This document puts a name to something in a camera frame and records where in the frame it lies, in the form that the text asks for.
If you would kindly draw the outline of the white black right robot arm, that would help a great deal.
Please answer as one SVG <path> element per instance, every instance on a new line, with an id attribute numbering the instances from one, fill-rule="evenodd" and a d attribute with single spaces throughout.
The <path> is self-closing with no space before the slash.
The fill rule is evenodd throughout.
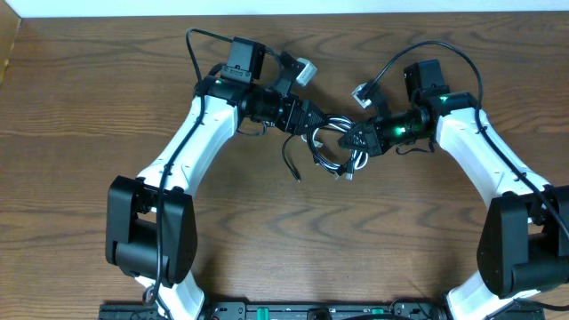
<path id="1" fill-rule="evenodd" d="M 477 272 L 445 295 L 451 319 L 491 319 L 568 282 L 568 188 L 529 169 L 489 124 L 469 92 L 452 92 L 438 60 L 404 70 L 411 109 L 393 114 L 373 80 L 352 93 L 377 115 L 352 127 L 343 148 L 381 156 L 427 139 L 459 164 L 488 210 Z"/>

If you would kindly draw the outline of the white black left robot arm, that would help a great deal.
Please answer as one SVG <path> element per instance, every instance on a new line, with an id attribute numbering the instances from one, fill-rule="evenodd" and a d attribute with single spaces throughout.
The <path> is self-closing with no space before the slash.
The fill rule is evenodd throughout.
<path id="1" fill-rule="evenodd" d="M 193 197 L 243 119 L 292 136 L 326 122 L 312 101 L 291 92 L 317 72 L 309 60 L 240 37 L 230 43 L 227 62 L 197 76 L 188 116 L 161 154 L 136 178 L 116 177 L 108 190 L 106 260 L 143 284 L 144 300 L 170 319 L 196 319 L 204 305 L 190 271 L 197 249 Z"/>

